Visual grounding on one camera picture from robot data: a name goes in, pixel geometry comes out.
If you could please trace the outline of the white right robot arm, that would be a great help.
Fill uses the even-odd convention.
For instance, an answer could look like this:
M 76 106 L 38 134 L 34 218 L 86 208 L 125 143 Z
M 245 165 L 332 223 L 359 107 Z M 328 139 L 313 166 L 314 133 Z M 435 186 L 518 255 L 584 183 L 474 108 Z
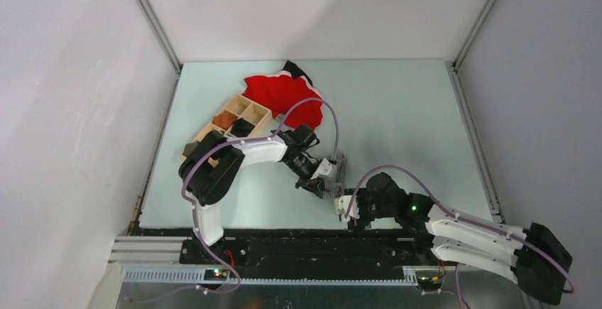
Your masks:
M 412 253 L 420 264 L 438 259 L 479 268 L 548 305 L 559 305 L 571 293 L 565 276 L 572 255 L 542 224 L 522 228 L 489 222 L 445 207 L 429 195 L 407 193 L 387 173 L 371 176 L 358 190 L 346 189 L 334 208 L 354 230 L 375 219 L 394 219 L 414 234 Z

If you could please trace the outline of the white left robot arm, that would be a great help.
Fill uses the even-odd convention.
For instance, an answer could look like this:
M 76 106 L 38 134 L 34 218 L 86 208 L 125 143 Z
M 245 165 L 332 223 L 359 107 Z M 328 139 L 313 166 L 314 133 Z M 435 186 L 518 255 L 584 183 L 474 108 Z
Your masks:
M 223 258 L 220 203 L 244 167 L 284 163 L 297 176 L 296 188 L 331 200 L 336 195 L 341 157 L 312 157 L 307 151 L 318 143 L 316 133 L 302 124 L 294 130 L 274 130 L 260 137 L 226 137 L 210 131 L 194 144 L 178 175 L 182 179 L 182 198 L 192 208 L 193 232 L 200 240 L 197 255 L 208 264 Z

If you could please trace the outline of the grey striped underwear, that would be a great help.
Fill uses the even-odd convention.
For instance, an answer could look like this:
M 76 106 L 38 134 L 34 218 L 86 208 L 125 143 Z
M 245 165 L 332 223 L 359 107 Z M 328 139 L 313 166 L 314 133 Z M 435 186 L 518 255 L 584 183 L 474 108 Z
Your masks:
M 330 163 L 334 172 L 330 172 L 324 179 L 322 199 L 333 202 L 344 195 L 346 156 L 339 151 L 334 155 L 325 156 L 323 159 Z

